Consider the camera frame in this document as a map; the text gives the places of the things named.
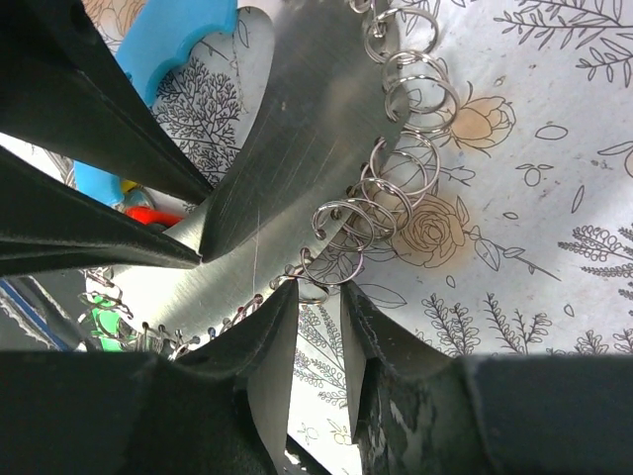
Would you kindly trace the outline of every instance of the chain of rings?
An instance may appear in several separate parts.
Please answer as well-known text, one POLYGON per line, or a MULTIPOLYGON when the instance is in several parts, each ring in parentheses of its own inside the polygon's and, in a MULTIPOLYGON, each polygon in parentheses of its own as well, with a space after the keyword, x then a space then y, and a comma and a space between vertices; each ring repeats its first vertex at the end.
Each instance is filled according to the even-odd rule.
POLYGON ((287 275, 292 278, 301 274, 302 278, 321 289, 337 286, 354 279, 363 268, 364 251, 376 242, 386 241, 394 237, 407 226, 411 220, 413 210, 424 199, 425 193, 432 189, 439 178, 441 170, 439 149, 426 135, 448 130, 455 121, 457 111, 460 108, 459 96, 449 82, 448 72, 439 61, 429 55, 435 49, 439 38, 439 26, 430 13, 415 7, 394 7, 378 12, 376 0, 348 0, 348 3, 354 12, 368 16, 364 32, 365 50, 376 63, 382 64, 385 111, 390 121, 397 122, 400 119, 399 113, 394 108, 394 102, 396 93, 402 90, 407 83, 417 80, 430 81, 433 85, 443 90, 443 97, 435 105, 423 107, 409 105, 408 108, 412 116, 415 114, 434 114, 433 117, 438 117, 440 122, 430 125, 416 125, 409 118, 405 122, 404 130, 401 133, 401 138, 414 139, 417 141, 418 146, 428 148, 432 159, 424 163, 421 157, 415 156, 404 149, 396 149, 391 153, 391 156, 399 156, 410 162, 416 168, 415 173, 421 172, 424 183, 419 189, 405 192, 399 186, 385 179, 383 174, 381 174, 378 158, 380 152, 386 146, 386 140, 378 138, 370 153, 368 163, 363 164, 361 167, 359 181, 348 188, 347 198, 324 203, 316 209, 312 217, 312 227, 316 237, 319 239, 327 238, 323 229, 327 216, 337 220, 341 218, 342 211, 347 211, 351 214, 351 220, 343 225, 341 229, 344 237, 343 242, 331 239, 327 247, 344 252, 357 252, 359 256, 358 263, 349 275, 342 276, 337 281, 327 282, 311 273, 309 267, 313 263, 314 257, 307 247, 302 248, 300 251, 300 265, 294 268, 294 274, 287 275), (390 24, 395 21, 396 15, 399 13, 416 15, 420 20, 424 20, 429 24, 432 36, 428 46, 424 49, 406 48, 394 52, 378 52, 374 44, 386 37, 390 24), (396 78, 390 75, 390 71, 394 67, 396 69, 404 69, 405 66, 419 62, 424 63, 432 72, 403 75, 396 78), (436 114, 438 111, 444 110, 443 108, 449 101, 452 103, 452 108, 446 108, 448 113, 436 114), (427 170, 427 163, 429 162, 433 162, 431 172, 427 170), (369 191, 371 187, 378 190, 378 192, 384 192, 395 197, 399 202, 398 206, 395 209, 388 209, 372 199, 369 191), (357 221, 366 223, 367 227, 364 231, 352 225, 357 221))
MULTIPOLYGON (((450 84, 448 73, 444 66, 429 54, 435 49, 439 37, 439 26, 435 18, 423 9, 416 7, 394 7, 383 12, 377 12, 376 0, 348 0, 350 8, 360 14, 367 15, 364 32, 364 47, 372 60, 382 65, 382 83, 385 92, 385 112, 388 119, 397 122, 400 117, 395 110, 394 102, 397 92, 407 83, 417 80, 430 81, 434 85, 439 86, 443 91, 442 100, 435 105, 419 106, 409 105, 409 112, 419 115, 429 115, 440 111, 450 100, 452 102, 452 111, 449 111, 448 118, 438 116, 441 122, 433 125, 416 125, 410 120, 403 125, 401 137, 414 139, 422 146, 428 148, 432 154, 434 163, 432 172, 427 170, 427 164, 422 161, 421 157, 413 155, 404 149, 396 149, 391 152, 391 156, 399 156, 406 159, 416 168, 416 172, 420 171, 423 185, 415 190, 405 192, 399 186, 388 181, 381 174, 381 167, 378 159, 381 151, 385 148, 387 142, 384 138, 377 138, 374 148, 372 149, 369 161, 361 167, 359 181, 347 190, 347 198, 324 203, 319 206, 312 217, 312 227, 315 235, 319 239, 326 239, 327 235, 322 228, 327 216, 332 219, 341 219, 342 211, 350 212, 353 215, 352 220, 348 221, 342 227, 345 237, 343 242, 331 239, 327 247, 344 251, 357 252, 359 261, 352 272, 334 282, 326 282, 320 280, 313 275, 309 267, 315 261, 315 257, 311 255, 308 248, 304 247, 300 251, 300 264, 293 266, 287 265, 284 273, 270 282, 270 288, 276 290, 287 280, 303 280, 317 287, 321 296, 319 297, 300 297, 301 304, 323 304, 329 297, 329 288, 354 279, 363 267, 364 251, 379 241, 385 241, 394 237, 402 229, 404 229, 410 221, 413 211, 419 203, 424 199, 425 194, 434 186, 439 178, 441 169, 440 154, 437 146, 426 136, 446 131, 451 127, 460 108, 459 96, 455 88, 450 84), (396 19, 396 15, 402 13, 405 15, 416 15, 421 20, 425 20, 432 29, 432 37, 428 42, 428 46, 424 49, 406 48, 399 49, 394 52, 377 51, 374 47, 376 41, 386 37, 388 27, 396 19), (431 74, 411 74, 393 78, 390 70, 394 67, 402 69, 405 66, 422 62, 432 70, 431 74), (399 209, 388 209, 381 205, 370 196, 370 187, 385 192, 399 201, 399 209), (367 224, 367 228, 362 231, 355 228, 352 223, 354 218, 359 218, 367 224)), ((107 276, 108 268, 89 269, 84 271, 86 279, 93 280, 102 287, 110 289, 110 292, 85 292, 79 295, 80 300, 88 306, 88 311, 84 316, 91 313, 94 309, 116 312, 127 320, 134 318, 130 308, 123 302, 122 290, 114 284, 111 277, 107 276)), ((215 328, 208 328, 210 339, 214 339, 218 334, 226 332, 234 325, 238 324, 246 317, 250 316, 262 305, 264 298, 260 294, 256 294, 244 306, 236 310, 235 315, 223 320, 223 327, 219 333, 215 328)), ((147 351, 153 350, 163 352, 168 347, 168 358, 175 360, 179 356, 186 354, 191 345, 199 344, 201 339, 193 336, 189 340, 183 339, 183 334, 179 329, 174 332, 168 332, 165 326, 161 325, 158 329, 152 329, 148 323, 142 324, 142 332, 131 331, 131 336, 123 336, 122 332, 112 334, 107 332, 101 325, 99 318, 95 318, 98 330, 105 338, 117 341, 123 350, 130 351, 147 351)))

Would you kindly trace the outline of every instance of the scissors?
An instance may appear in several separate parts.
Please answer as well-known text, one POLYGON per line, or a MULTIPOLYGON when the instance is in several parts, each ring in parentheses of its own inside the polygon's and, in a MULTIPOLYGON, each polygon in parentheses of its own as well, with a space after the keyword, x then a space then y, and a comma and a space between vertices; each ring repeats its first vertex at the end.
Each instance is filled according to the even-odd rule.
MULTIPOLYGON (((254 7, 270 16, 275 13, 267 11, 274 8, 271 5, 274 2, 266 0, 151 0, 138 14, 115 59, 151 107, 162 78, 188 61, 197 42, 211 33, 234 32, 238 9, 254 7)), ((121 177, 81 161, 75 161, 74 170, 78 191, 107 206, 124 201, 121 177)))

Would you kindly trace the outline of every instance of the floral tablecloth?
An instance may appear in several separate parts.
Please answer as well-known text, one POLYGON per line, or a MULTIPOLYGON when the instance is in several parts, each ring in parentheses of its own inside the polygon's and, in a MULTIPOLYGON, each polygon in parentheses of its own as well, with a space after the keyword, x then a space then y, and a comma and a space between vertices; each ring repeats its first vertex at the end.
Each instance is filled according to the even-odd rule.
MULTIPOLYGON (((114 50, 142 3, 86 7, 114 50)), ((462 107, 434 138, 438 185, 398 238, 368 252, 357 282, 387 315, 452 356, 633 353, 633 3, 399 5, 437 17, 437 55, 462 107)), ((421 21, 399 21, 414 45, 421 21)), ((268 28, 260 12, 242 11, 233 37, 207 37, 161 85, 156 119, 212 182, 254 120, 266 82, 257 70, 272 53, 268 28)), ((327 252, 316 270, 331 277, 354 265, 349 254, 327 252)), ((289 433, 332 473, 359 474, 336 297, 301 308, 295 376, 289 433)))

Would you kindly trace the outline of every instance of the brushed metal surface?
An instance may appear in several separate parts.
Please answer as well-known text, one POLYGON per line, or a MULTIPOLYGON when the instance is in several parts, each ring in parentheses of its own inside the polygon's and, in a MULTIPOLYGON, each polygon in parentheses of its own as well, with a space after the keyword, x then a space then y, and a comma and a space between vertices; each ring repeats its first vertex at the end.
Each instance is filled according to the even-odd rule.
MULTIPOLYGON (((237 307, 307 246, 319 254, 311 217, 358 181, 375 139, 392 149, 402 130, 385 114, 381 66, 363 47, 363 18, 346 0, 280 0, 266 7, 275 35, 268 85, 253 128, 213 195, 166 233, 200 250, 192 270, 115 268, 114 282, 135 315, 133 327, 159 324, 206 340, 237 307)), ((387 8, 387 1, 378 2, 387 8)), ((390 25, 388 46, 398 48, 390 25)), ((342 222, 325 228, 331 238, 342 222)))

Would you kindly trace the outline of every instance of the blue plastic tool handle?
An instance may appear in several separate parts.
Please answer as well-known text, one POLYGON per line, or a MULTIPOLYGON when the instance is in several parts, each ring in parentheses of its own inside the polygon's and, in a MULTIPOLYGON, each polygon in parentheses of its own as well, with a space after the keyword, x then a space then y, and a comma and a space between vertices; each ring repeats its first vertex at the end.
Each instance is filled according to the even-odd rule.
MULTIPOLYGON (((210 33, 232 33, 236 0, 149 0, 115 55, 117 63, 147 106, 162 78, 189 59, 191 48, 210 33)), ((113 206, 123 202, 121 179, 75 161, 77 190, 113 206)))

